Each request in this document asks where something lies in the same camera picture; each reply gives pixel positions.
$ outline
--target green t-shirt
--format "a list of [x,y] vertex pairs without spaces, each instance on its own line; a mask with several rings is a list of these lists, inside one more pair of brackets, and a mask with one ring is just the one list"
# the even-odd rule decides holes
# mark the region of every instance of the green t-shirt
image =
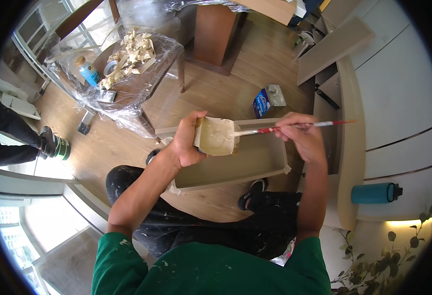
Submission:
[[222,245],[179,245],[152,268],[121,233],[98,243],[94,294],[331,294],[319,238],[296,245],[281,267]]

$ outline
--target wooden floor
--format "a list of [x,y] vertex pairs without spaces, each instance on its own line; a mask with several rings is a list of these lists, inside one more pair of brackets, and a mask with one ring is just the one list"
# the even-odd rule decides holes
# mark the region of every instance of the wooden floor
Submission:
[[[293,44],[297,33],[258,13],[250,13],[254,25],[242,50],[226,77],[185,64],[185,89],[174,91],[175,80],[165,78],[154,96],[146,102],[145,111],[155,128],[177,126],[180,119],[194,109],[209,111],[209,116],[233,120],[255,118],[252,101],[265,84],[279,84],[287,107],[277,117],[289,111],[312,114],[314,82],[309,80],[296,86],[297,60]],[[38,129],[48,125],[71,144],[71,156],[64,164],[90,192],[109,204],[105,178],[118,165],[145,166],[148,153],[156,145],[152,139],[142,138],[129,129],[118,128],[114,121],[95,116],[85,136],[77,132],[84,110],[53,83],[36,102],[41,113]],[[286,144],[288,175],[269,179],[270,191],[295,191],[303,162],[292,143]],[[238,221],[250,215],[237,208],[237,200],[250,183],[201,191],[164,193],[162,197],[172,206],[196,217],[218,222]]]

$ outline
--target blue water bottle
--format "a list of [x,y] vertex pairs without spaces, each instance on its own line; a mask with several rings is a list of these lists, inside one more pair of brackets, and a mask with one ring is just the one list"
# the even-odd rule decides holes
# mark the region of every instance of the blue water bottle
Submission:
[[89,61],[86,61],[83,55],[77,58],[75,64],[78,66],[80,74],[87,80],[90,86],[95,87],[98,85],[99,74],[95,67]]
[[351,192],[354,204],[385,204],[397,200],[403,189],[392,182],[354,186]]

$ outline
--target bottle cap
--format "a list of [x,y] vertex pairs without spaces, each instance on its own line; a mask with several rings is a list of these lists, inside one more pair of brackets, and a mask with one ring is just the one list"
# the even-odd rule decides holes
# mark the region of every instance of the bottle cap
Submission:
[[75,64],[78,65],[78,66],[81,66],[81,65],[83,65],[85,62],[86,62],[85,57],[82,55],[82,56],[79,56],[79,57],[77,58],[77,60],[75,61]]

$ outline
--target light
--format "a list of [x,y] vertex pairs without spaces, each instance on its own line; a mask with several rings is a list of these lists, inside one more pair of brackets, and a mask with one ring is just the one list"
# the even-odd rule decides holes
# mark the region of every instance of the light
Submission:
[[[429,222],[432,222],[432,217],[429,218],[429,220],[424,221],[424,225],[428,224]],[[420,226],[420,220],[419,219],[416,219],[413,221],[386,221],[386,223],[392,227],[410,227],[413,225],[416,225],[418,227]]]

